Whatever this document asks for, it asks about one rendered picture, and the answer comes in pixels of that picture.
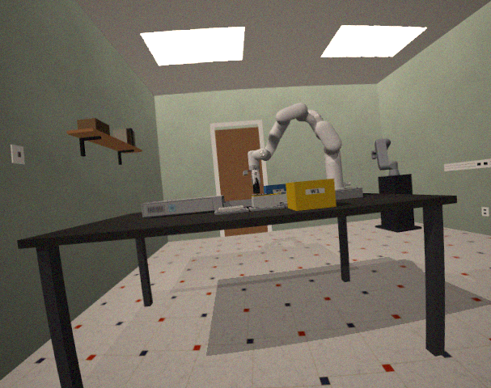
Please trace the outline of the yellow open box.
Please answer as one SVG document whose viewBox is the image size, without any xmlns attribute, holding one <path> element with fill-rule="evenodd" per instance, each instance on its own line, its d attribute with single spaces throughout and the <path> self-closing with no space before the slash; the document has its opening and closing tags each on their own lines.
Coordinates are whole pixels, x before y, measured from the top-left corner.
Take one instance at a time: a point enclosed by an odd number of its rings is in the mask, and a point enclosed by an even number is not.
<svg viewBox="0 0 491 388">
<path fill-rule="evenodd" d="M 336 207 L 334 179 L 286 183 L 288 209 L 295 211 Z"/>
</svg>

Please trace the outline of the blue open-top bin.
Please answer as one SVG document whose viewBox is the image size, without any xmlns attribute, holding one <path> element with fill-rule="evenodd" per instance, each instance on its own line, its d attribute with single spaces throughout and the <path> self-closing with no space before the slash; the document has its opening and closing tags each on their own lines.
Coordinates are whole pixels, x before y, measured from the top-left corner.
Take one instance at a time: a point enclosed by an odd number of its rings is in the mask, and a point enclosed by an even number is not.
<svg viewBox="0 0 491 388">
<path fill-rule="evenodd" d="M 264 194 L 273 194 L 273 192 L 282 192 L 286 191 L 286 184 L 276 184 L 276 185 L 268 185 L 264 186 Z"/>
</svg>

